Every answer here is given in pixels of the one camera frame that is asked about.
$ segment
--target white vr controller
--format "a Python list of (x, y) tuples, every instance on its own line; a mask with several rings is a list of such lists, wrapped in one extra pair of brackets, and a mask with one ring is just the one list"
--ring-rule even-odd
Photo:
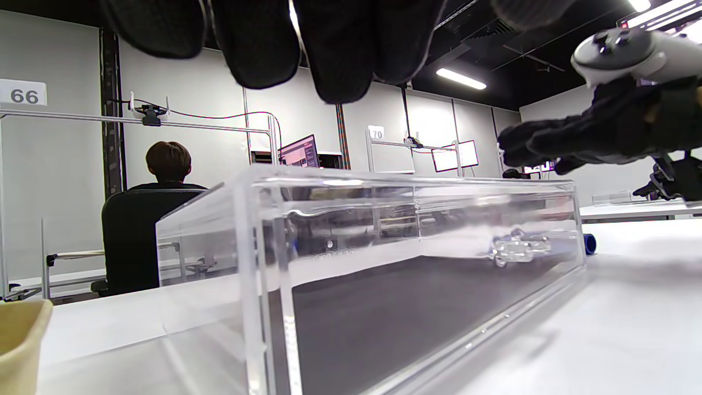
[(586, 39), (571, 58), (588, 86), (631, 75), (656, 83), (702, 77), (702, 46), (686, 37), (643, 29), (610, 29)]

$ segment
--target black cable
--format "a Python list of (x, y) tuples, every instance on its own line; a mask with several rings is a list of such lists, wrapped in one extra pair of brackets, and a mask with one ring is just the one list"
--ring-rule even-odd
[[(135, 101), (135, 102), (138, 101), (139, 103), (145, 103), (145, 104), (148, 104), (148, 105), (155, 105), (155, 106), (164, 108), (163, 106), (160, 106), (160, 105), (151, 103), (150, 101), (146, 101), (146, 100), (142, 100), (142, 99), (134, 99), (134, 101)], [(107, 102), (108, 102), (108, 103), (109, 103), (109, 102), (115, 102), (115, 103), (120, 103), (120, 104), (129, 104), (129, 101), (126, 101), (126, 100), (117, 100), (117, 99), (107, 99)], [(281, 148), (281, 149), (283, 148), (283, 134), (282, 134), (282, 132), (281, 132), (280, 121), (279, 121), (278, 118), (276, 118), (275, 115), (273, 115), (271, 112), (268, 112), (268, 111), (253, 111), (253, 112), (245, 112), (244, 114), (229, 115), (229, 116), (227, 116), (227, 117), (206, 117), (206, 116), (204, 116), (204, 115), (195, 115), (195, 114), (188, 114), (188, 113), (186, 113), (186, 112), (180, 112), (180, 111), (175, 111), (175, 110), (171, 110), (171, 109), (169, 109), (169, 110), (170, 110), (172, 113), (174, 113), (174, 114), (182, 115), (182, 116), (184, 116), (184, 117), (193, 117), (193, 118), (202, 118), (202, 119), (231, 119), (231, 118), (237, 118), (237, 117), (245, 117), (245, 116), (247, 116), (247, 115), (253, 115), (253, 114), (268, 114), (268, 115), (270, 115), (271, 117), (273, 117), (273, 119), (275, 119), (275, 123), (278, 125), (278, 142), (280, 143), (280, 148)], [(271, 153), (270, 153), (271, 158), (273, 157), (273, 155), (274, 155), (274, 152), (273, 152), (273, 151), (275, 151), (275, 150), (278, 150), (278, 147), (275, 147), (275, 148), (271, 147)]]

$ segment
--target brown hair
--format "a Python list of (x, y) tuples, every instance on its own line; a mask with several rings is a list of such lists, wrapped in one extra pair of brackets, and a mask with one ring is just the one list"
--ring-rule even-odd
[(192, 158), (183, 145), (175, 141), (159, 141), (146, 152), (146, 165), (158, 182), (185, 180)]

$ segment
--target beige cup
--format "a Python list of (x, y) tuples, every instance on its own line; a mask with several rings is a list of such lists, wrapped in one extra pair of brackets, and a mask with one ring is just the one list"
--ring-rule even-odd
[(35, 395), (39, 351), (53, 305), (0, 302), (0, 394)]

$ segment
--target white wall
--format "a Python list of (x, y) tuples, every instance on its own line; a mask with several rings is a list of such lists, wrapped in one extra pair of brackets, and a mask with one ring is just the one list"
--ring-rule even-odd
[[(244, 112), (244, 94), (234, 81), (219, 51), (203, 51), (191, 60), (158, 59), (120, 41), (122, 97), (165, 105), (180, 112), (224, 117)], [(244, 127), (243, 117), (199, 119), (172, 115), (169, 121)], [(155, 182), (146, 167), (146, 152), (157, 141), (177, 141), (192, 156), (192, 173), (186, 182), (211, 187), (231, 179), (249, 165), (246, 134), (211, 129), (124, 126), (126, 173), (129, 187)]]
[[(300, 68), (290, 81), (269, 89), (247, 89), (246, 101), (249, 112), (272, 112), (280, 121), (282, 145), (314, 134), (318, 151), (341, 154), (336, 107), (319, 98), (309, 70)], [(249, 122), (252, 128), (268, 129), (264, 114), (251, 115)], [(252, 135), (253, 150), (269, 150), (270, 143), (262, 137)]]
[[(47, 84), (48, 106), (7, 108), (100, 114), (98, 30), (0, 11), (0, 78)], [(105, 201), (99, 122), (1, 120), (5, 258), (11, 280), (39, 277), (46, 253), (102, 248)], [(104, 267), (63, 261), (54, 273)]]
[[(396, 86), (372, 83), (363, 99), (343, 106), (351, 170), (368, 171), (365, 133), (368, 125), (385, 128), (385, 140), (401, 143), (407, 137), (402, 91)], [(407, 148), (373, 145), (375, 171), (413, 170)]]
[[(478, 165), (465, 170), (466, 176), (500, 177), (502, 175), (497, 150), (497, 135), (490, 107), (456, 101), (456, 124), (461, 141), (475, 140)], [(495, 109), (495, 120), (501, 124), (513, 122), (516, 112)]]
[[(443, 147), (453, 144), (458, 138), (450, 98), (408, 91), (407, 112), (412, 136), (418, 138), (422, 144)], [(412, 155), (417, 175), (436, 174), (431, 151), (415, 150)], [(455, 176), (456, 171), (443, 174)]]
[[(585, 86), (572, 89), (545, 100), (520, 108), (522, 119), (534, 121), (539, 119), (563, 118), (582, 113), (592, 102), (592, 89)], [(572, 179), (578, 190), (580, 206), (592, 205), (592, 195), (615, 193), (621, 190), (633, 191), (649, 181), (654, 161), (651, 158), (634, 163), (586, 164), (565, 176), (549, 173), (551, 179)]]

